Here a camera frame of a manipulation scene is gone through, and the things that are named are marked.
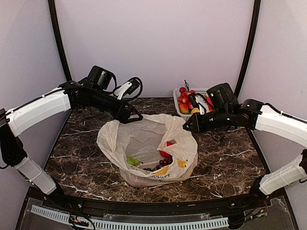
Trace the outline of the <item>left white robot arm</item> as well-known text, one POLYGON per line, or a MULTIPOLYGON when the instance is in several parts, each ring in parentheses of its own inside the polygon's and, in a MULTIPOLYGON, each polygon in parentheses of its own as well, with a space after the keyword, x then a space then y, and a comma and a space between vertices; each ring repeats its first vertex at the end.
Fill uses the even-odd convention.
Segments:
POLYGON ((138 98, 136 90, 142 92, 143 83, 139 77, 132 77, 122 85, 115 85, 108 91, 110 81, 116 81, 114 73, 93 66, 87 77, 79 82, 68 81, 52 91, 35 98, 23 105, 6 111, 0 111, 0 153, 6 167, 15 168, 30 183, 48 195, 50 203, 57 209, 63 209, 68 199, 61 193, 62 189, 29 154, 19 136, 36 124, 62 112, 78 107, 93 107, 107 112, 123 124, 142 120, 143 116, 130 104, 138 98))

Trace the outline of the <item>purple toy grapes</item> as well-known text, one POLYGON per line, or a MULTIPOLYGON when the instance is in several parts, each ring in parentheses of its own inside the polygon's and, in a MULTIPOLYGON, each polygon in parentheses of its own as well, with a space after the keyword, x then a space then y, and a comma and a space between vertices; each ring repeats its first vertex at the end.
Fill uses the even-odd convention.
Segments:
POLYGON ((155 167, 153 168, 145 167, 144 170, 149 171, 149 172, 154 172, 154 171, 157 171, 163 168, 164 166, 170 165, 172 162, 173 162, 173 158, 164 158, 163 160, 160 160, 159 163, 155 167))

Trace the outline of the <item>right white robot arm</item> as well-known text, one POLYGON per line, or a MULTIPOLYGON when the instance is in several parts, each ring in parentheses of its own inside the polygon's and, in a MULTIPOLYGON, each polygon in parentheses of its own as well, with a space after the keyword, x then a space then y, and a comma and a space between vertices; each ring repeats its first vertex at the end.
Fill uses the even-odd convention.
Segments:
MULTIPOLYGON (((204 133, 221 127, 245 127, 281 136, 307 146, 307 122, 277 110, 270 103, 247 99, 239 103, 228 83, 218 84, 207 90, 209 96, 192 93, 189 97, 200 112, 194 113, 183 125, 192 133, 204 133)), ((307 180, 307 150, 303 149, 294 160, 276 171, 256 179, 245 204, 255 208, 276 190, 296 181, 307 180)))

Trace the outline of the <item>banana print plastic bag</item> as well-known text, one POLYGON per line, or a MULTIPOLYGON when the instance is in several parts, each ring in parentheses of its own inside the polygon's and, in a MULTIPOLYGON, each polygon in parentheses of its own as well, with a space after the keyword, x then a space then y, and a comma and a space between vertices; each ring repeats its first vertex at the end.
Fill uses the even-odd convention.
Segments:
POLYGON ((97 145, 104 155, 117 167, 123 179, 134 187, 170 184, 190 178, 198 163, 198 144, 189 131, 183 129, 185 120, 166 114, 143 115, 142 121, 129 124, 117 120, 107 122, 97 135, 97 145), (174 145, 166 147, 168 141, 174 145), (159 150, 169 149, 173 162, 149 172, 161 157, 159 150), (126 157, 140 161, 135 167, 126 157))

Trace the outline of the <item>red toy apple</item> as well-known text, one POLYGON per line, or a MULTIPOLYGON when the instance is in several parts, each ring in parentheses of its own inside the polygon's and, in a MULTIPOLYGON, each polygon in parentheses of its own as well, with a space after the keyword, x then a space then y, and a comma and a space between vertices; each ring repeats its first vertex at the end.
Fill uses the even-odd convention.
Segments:
MULTIPOLYGON (((167 148, 170 147, 170 146, 172 146, 172 145, 174 145, 174 142, 168 141, 168 142, 166 143, 166 147, 167 147, 167 148)), ((167 159, 172 158, 172 155, 170 154, 169 149, 166 149, 166 150, 159 150, 159 153, 160 153, 161 157, 163 157, 163 158, 167 158, 167 159)))

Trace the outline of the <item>red cherry bunch toy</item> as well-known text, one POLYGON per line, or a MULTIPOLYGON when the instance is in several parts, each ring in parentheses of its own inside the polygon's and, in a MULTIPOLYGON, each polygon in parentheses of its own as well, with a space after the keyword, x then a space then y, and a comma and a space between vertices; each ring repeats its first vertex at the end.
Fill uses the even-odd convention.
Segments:
POLYGON ((188 99, 188 96, 191 93, 196 93, 194 90, 190 90, 189 84, 186 80, 184 80, 184 86, 179 88, 180 96, 177 97, 177 103, 186 103, 189 107, 189 112, 193 109, 191 102, 188 99))

